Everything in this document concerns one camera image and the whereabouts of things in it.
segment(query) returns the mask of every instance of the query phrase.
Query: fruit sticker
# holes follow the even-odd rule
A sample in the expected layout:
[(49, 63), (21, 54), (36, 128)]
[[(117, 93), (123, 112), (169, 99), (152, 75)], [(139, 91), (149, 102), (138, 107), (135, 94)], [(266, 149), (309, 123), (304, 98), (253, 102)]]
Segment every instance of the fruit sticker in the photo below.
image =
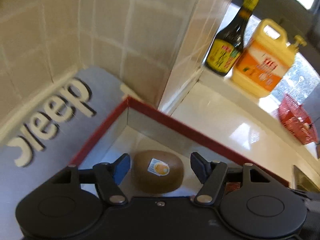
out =
[(169, 174), (170, 168), (165, 162), (153, 158), (149, 164), (148, 171), (157, 176), (165, 176)]

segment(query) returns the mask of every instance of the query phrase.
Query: sink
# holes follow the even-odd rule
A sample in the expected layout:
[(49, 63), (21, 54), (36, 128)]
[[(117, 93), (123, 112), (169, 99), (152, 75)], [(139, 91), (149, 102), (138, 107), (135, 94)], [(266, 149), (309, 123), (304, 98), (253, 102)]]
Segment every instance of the sink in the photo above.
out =
[(294, 181), (292, 187), (303, 191), (320, 193), (316, 186), (296, 165), (293, 165)]

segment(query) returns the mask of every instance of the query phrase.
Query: dark glass bottle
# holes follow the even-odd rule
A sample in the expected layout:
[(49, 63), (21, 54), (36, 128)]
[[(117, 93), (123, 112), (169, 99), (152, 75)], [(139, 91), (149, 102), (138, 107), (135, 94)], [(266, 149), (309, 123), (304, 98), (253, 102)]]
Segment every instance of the dark glass bottle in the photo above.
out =
[(259, 0), (244, 0), (231, 23), (217, 33), (205, 61), (205, 66), (225, 76), (244, 49), (244, 30)]

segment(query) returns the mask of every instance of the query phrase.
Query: red basket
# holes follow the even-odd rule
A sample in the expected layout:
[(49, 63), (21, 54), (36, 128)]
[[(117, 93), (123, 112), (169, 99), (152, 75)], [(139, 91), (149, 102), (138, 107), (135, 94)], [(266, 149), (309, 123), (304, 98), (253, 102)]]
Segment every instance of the red basket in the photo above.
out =
[(303, 109), (302, 105), (290, 95), (284, 94), (279, 105), (279, 118), (281, 123), (293, 136), (303, 145), (318, 142), (316, 127), (313, 125), (310, 116)]

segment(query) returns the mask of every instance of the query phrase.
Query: countertop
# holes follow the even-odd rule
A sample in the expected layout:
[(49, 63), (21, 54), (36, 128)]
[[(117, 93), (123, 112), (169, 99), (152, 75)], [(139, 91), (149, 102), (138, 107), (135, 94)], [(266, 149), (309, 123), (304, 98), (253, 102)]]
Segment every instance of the countertop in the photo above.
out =
[(296, 144), (287, 144), (237, 104), (200, 82), (172, 117), (276, 173), (289, 181), (291, 187), (293, 165), (320, 187), (320, 175), (299, 155)]

